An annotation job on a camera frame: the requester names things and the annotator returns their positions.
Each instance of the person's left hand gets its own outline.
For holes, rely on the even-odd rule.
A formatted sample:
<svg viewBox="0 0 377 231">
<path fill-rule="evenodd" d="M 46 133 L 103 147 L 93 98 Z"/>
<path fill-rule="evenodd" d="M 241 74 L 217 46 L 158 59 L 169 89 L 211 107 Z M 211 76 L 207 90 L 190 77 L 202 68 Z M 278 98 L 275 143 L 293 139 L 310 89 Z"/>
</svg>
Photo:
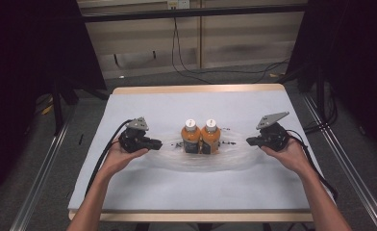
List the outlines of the person's left hand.
<svg viewBox="0 0 377 231">
<path fill-rule="evenodd" d="M 128 166 L 133 159 L 144 155 L 148 151 L 149 150 L 147 148 L 142 148 L 136 152 L 128 153 L 120 146 L 120 143 L 116 138 L 113 140 L 113 145 L 108 151 L 107 158 L 105 159 L 101 170 L 105 171 L 107 174 L 110 174 L 110 176 L 113 176 Z"/>
</svg>

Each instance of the orange bottle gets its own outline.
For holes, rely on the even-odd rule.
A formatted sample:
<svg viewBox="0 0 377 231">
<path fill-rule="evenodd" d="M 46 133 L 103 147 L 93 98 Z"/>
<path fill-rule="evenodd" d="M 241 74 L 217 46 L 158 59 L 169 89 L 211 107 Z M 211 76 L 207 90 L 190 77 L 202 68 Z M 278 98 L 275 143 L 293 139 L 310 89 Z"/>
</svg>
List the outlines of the orange bottle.
<svg viewBox="0 0 377 231">
<path fill-rule="evenodd" d="M 221 131 L 216 126 L 215 120 L 207 120 L 206 126 L 201 129 L 201 138 L 203 140 L 201 152 L 203 154 L 217 154 L 220 136 Z"/>
<path fill-rule="evenodd" d="M 194 119 L 188 119 L 182 129 L 183 147 L 187 153 L 200 153 L 200 134 Z"/>
</svg>

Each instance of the plastic bag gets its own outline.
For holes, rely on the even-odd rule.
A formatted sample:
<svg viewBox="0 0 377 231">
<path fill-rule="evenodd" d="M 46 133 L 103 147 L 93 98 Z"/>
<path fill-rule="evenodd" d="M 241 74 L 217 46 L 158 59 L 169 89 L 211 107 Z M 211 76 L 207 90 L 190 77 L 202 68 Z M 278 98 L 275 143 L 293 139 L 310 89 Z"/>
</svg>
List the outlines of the plastic bag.
<svg viewBox="0 0 377 231">
<path fill-rule="evenodd" d="M 157 137 L 163 143 L 159 151 L 145 155 L 158 167 L 176 171 L 207 172 L 246 169 L 256 164 L 256 146 L 250 146 L 244 136 L 232 130 L 221 130 L 218 154 L 190 154 L 183 148 L 180 134 Z"/>
</svg>

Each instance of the wire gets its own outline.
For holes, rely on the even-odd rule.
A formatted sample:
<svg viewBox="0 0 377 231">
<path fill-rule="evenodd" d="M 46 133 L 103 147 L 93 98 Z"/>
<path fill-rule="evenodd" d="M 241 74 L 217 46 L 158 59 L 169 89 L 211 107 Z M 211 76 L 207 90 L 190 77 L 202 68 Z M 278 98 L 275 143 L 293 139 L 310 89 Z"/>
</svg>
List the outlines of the wire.
<svg viewBox="0 0 377 231">
<path fill-rule="evenodd" d="M 114 134 L 113 134 L 113 136 L 111 137 L 111 139 L 108 141 L 107 146 L 105 147 L 104 151 L 102 152 L 101 156 L 99 157 L 98 162 L 96 163 L 95 168 L 93 169 L 93 172 L 92 172 L 92 174 L 91 174 L 91 176 L 90 176 L 90 179 L 89 179 L 89 182 L 88 182 L 88 186 L 87 186 L 87 190 L 86 190 L 86 196 L 87 196 L 87 194 L 88 194 L 88 191 L 89 191 L 90 186 L 92 185 L 93 180 L 95 179 L 96 173 L 98 172 L 99 168 L 101 167 L 102 162 L 104 161 L 105 157 L 106 157 L 107 154 L 108 154 L 108 151 L 110 150 L 111 146 L 112 146 L 114 143 L 116 143 L 116 141 L 113 142 L 113 139 L 116 137 L 116 135 L 117 135 L 117 133 L 120 131 L 120 129 L 122 129 L 122 127 L 123 127 L 126 123 L 128 123 L 128 122 L 130 122 L 130 121 L 132 121 L 132 120 L 131 120 L 131 119 L 128 119 L 128 120 L 124 121 L 122 124 L 120 124 L 120 126 L 116 129 L 116 131 L 114 132 Z"/>
<path fill-rule="evenodd" d="M 309 231 L 309 227 L 306 224 L 304 223 L 300 223 L 300 224 L 305 228 L 305 231 Z"/>
<path fill-rule="evenodd" d="M 329 115 L 327 115 L 324 118 L 324 121 L 315 125 L 315 126 L 311 126 L 311 124 L 315 123 L 315 121 L 309 123 L 306 127 L 303 128 L 303 130 L 305 131 L 305 134 L 317 132 L 317 131 L 325 128 L 325 127 L 333 125 L 336 122 L 336 120 L 339 116 L 339 111 L 338 111 L 338 107 L 337 107 L 337 104 L 336 104 L 336 98 L 335 98 L 334 92 L 332 90 L 331 90 L 330 96 L 329 96 L 328 107 L 329 107 Z"/>
<path fill-rule="evenodd" d="M 42 98 L 41 100 L 36 101 L 36 106 L 42 104 L 45 100 L 49 99 L 50 97 L 51 97 L 51 94 L 48 94 L 47 96 L 45 96 L 45 97 Z"/>
<path fill-rule="evenodd" d="M 176 23 L 176 18 L 174 18 L 174 33 L 173 33 L 173 46 L 171 48 L 171 64 L 173 65 L 173 68 L 176 70 L 177 73 L 179 73 L 181 76 L 183 77 L 186 77 L 186 78 L 190 78 L 190 79 L 195 79 L 195 80 L 199 80 L 201 82 L 204 82 L 206 84 L 209 84 L 209 85 L 213 85 L 213 83 L 207 81 L 207 80 L 203 80 L 201 78 L 197 78 L 197 77 L 194 77 L 194 76 L 190 76 L 190 75 L 186 75 L 186 74 L 183 74 L 182 72 L 180 72 L 177 68 L 176 68 L 176 65 L 174 64 L 174 40 L 176 39 L 176 34 L 177 34 L 177 41 L 178 41 L 178 46 L 179 46 L 179 56 L 180 56 L 180 61 L 182 61 L 182 58 L 181 58 L 181 53 L 180 53 L 180 41 L 179 41 L 179 32 L 177 30 L 177 23 Z"/>
<path fill-rule="evenodd" d="M 179 50 L 179 60 L 180 60 L 180 64 L 182 65 L 183 69 L 185 71 L 187 71 L 188 73 L 191 73 L 191 74 L 207 74 L 207 73 L 242 73 L 242 74 L 259 74 L 259 73 L 263 73 L 263 76 L 258 79 L 257 81 L 253 82 L 252 84 L 256 84 L 258 82 L 260 82 L 264 76 L 266 75 L 266 73 L 269 71 L 269 70 L 272 70 L 274 68 L 277 68 L 279 65 L 281 64 L 288 64 L 288 60 L 289 58 L 279 62 L 279 63 L 275 63 L 275 64 L 270 64 L 268 67 L 266 67 L 264 70 L 258 70 L 258 71 L 243 71 L 243 70 L 203 70 L 203 71 L 192 71 L 192 70 L 189 70 L 186 68 L 186 66 L 184 65 L 183 63 L 183 59 L 182 59 L 182 52 L 181 52 L 181 45 L 180 45 L 180 37 L 179 37 L 179 29 L 177 27 L 177 20 L 176 18 L 174 18 L 174 33 L 173 33 L 173 47 L 172 47 L 172 53 L 171 53 L 171 57 L 172 57 L 172 65 L 174 67 L 174 69 L 181 75 L 185 76 L 185 77 L 189 77 L 189 78 L 193 78 L 193 79 L 197 79 L 197 80 L 200 80 L 202 82 L 206 82 L 208 84 L 211 84 L 210 82 L 206 81 L 206 80 L 203 80 L 203 79 L 200 79 L 200 78 L 196 78 L 196 77 L 193 77 L 193 76 L 189 76 L 189 75 L 184 75 L 183 73 L 181 73 L 179 70 L 177 70 L 175 64 L 174 64 L 174 46 L 175 46 L 175 43 L 174 43 L 174 40 L 176 39 L 177 37 L 177 45 L 178 45 L 178 50 Z"/>
<path fill-rule="evenodd" d="M 292 130 L 287 130 L 287 131 L 290 131 L 290 132 L 293 132 L 295 133 L 299 138 L 301 138 L 300 134 L 298 134 L 297 132 L 295 131 L 292 131 Z M 308 158 L 308 161 L 309 161 L 309 164 L 311 164 L 312 168 L 314 169 L 314 171 L 317 173 L 318 175 L 318 178 L 320 180 L 320 182 L 330 191 L 330 193 L 332 194 L 333 196 L 333 199 L 336 201 L 338 200 L 338 197 L 339 197 L 339 192 L 332 186 L 329 184 L 329 182 L 326 181 L 326 179 L 324 179 L 324 177 L 320 174 L 320 172 L 317 170 L 315 164 L 314 164 L 314 161 L 312 159 L 312 156 L 311 156 L 311 153 L 309 152 L 309 149 L 308 149 L 308 146 L 302 142 L 302 139 L 298 139 L 294 136 L 290 136 L 292 139 L 296 140 L 303 148 L 303 150 L 305 151 L 305 155 L 306 155 L 306 158 Z"/>
<path fill-rule="evenodd" d="M 290 231 L 290 230 L 293 228 L 294 225 L 295 225 L 295 223 L 292 223 L 292 224 L 290 225 L 290 227 L 288 228 L 288 231 Z"/>
</svg>

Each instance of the wooden table edge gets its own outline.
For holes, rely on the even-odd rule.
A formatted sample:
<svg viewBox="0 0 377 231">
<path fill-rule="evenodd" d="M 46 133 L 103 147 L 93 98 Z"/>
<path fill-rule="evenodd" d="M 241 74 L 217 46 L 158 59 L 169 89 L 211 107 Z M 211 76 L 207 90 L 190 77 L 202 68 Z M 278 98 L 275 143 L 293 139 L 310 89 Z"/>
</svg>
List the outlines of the wooden table edge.
<svg viewBox="0 0 377 231">
<path fill-rule="evenodd" d="M 229 91 L 257 91 L 257 90 L 285 90 L 285 88 L 283 85 L 280 85 L 280 84 L 127 87 L 127 88 L 116 88 L 113 90 L 113 94 L 229 92 Z"/>
<path fill-rule="evenodd" d="M 77 211 L 70 210 L 73 219 Z M 218 213 L 102 213 L 101 221 L 121 222 L 312 222 L 310 211 L 218 212 Z"/>
</svg>

